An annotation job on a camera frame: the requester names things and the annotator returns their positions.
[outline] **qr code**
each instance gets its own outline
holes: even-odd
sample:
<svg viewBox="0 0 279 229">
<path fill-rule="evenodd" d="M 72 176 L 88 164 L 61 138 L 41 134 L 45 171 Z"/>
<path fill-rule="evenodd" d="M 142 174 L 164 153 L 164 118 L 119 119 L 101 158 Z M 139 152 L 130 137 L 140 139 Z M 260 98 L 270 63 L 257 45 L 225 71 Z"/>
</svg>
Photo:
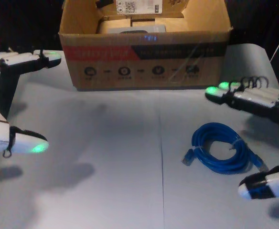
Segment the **qr code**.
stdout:
<svg viewBox="0 0 279 229">
<path fill-rule="evenodd" d="M 136 4 L 134 1 L 127 1 L 125 4 L 126 4 L 126 13 L 135 13 Z"/>
</svg>

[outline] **green light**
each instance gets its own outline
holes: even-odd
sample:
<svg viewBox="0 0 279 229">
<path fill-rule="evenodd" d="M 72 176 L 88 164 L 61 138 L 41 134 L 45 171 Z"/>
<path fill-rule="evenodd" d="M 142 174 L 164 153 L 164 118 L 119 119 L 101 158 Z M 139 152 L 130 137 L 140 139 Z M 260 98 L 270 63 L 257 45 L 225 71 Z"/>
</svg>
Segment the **green light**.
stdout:
<svg viewBox="0 0 279 229">
<path fill-rule="evenodd" d="M 205 93 L 208 93 L 208 94 L 215 94 L 215 92 L 218 90 L 217 87 L 208 87 L 205 91 Z"/>
<path fill-rule="evenodd" d="M 222 83 L 219 84 L 218 87 L 223 89 L 223 90 L 228 90 L 229 89 L 229 82 L 222 82 Z"/>
<path fill-rule="evenodd" d="M 43 145 L 38 145 L 35 148 L 33 148 L 31 152 L 33 152 L 33 153 L 40 153 L 40 152 L 42 152 L 44 150 L 45 150 L 45 147 Z"/>
</svg>

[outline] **cardboard box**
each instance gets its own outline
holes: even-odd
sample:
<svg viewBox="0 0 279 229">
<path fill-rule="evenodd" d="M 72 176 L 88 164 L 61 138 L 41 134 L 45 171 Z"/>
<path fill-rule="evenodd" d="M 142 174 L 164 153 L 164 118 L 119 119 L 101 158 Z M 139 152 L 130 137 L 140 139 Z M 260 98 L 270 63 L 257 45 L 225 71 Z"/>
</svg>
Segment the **cardboard box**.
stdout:
<svg viewBox="0 0 279 229">
<path fill-rule="evenodd" d="M 106 34 L 163 24 L 163 33 Z M 118 15 L 116 2 L 67 0 L 60 39 L 78 90 L 218 84 L 231 31 L 224 0 L 163 0 L 162 14 Z"/>
</svg>

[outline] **printed icon on box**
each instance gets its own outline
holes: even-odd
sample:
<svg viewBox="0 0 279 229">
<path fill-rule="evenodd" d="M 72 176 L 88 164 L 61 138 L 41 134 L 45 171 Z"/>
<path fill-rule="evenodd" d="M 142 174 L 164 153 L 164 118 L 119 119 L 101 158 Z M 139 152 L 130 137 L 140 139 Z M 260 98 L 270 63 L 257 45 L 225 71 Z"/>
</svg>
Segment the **printed icon on box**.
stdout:
<svg viewBox="0 0 279 229">
<path fill-rule="evenodd" d="M 198 65 L 187 65 L 186 66 L 186 73 L 197 74 L 198 72 L 199 72 Z"/>
<path fill-rule="evenodd" d="M 121 67 L 119 70 L 118 70 L 118 73 L 120 75 L 129 75 L 131 73 L 131 70 L 130 68 L 128 67 Z"/>
<path fill-rule="evenodd" d="M 94 76 L 97 74 L 97 71 L 95 68 L 92 68 L 92 67 L 87 67 L 84 69 L 84 73 L 88 76 Z"/>
<path fill-rule="evenodd" d="M 162 67 L 162 66 L 155 66 L 153 69 L 152 69 L 152 73 L 155 74 L 155 75 L 161 75 L 165 72 L 165 69 Z"/>
<path fill-rule="evenodd" d="M 117 7 L 117 13 L 122 13 L 124 10 L 121 7 Z"/>
</svg>

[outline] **circular icon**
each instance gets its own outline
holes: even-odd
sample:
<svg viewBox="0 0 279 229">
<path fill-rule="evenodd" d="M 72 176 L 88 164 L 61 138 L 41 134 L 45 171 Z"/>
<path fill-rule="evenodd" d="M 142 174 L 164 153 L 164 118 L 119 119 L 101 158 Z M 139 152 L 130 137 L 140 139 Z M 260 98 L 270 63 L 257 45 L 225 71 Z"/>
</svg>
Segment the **circular icon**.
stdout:
<svg viewBox="0 0 279 229">
<path fill-rule="evenodd" d="M 121 7 L 117 7 L 117 12 L 122 13 L 124 10 Z"/>
<path fill-rule="evenodd" d="M 96 69 L 92 67 L 87 67 L 84 69 L 84 73 L 88 76 L 94 76 L 97 74 Z"/>
<path fill-rule="evenodd" d="M 155 74 L 155 75 L 161 75 L 165 72 L 165 69 L 162 67 L 162 66 L 155 66 L 153 69 L 152 69 L 152 73 Z"/>
<path fill-rule="evenodd" d="M 127 67 L 121 67 L 119 70 L 118 70 L 118 73 L 120 75 L 129 75 L 131 73 L 131 70 L 130 68 L 127 68 Z"/>
</svg>

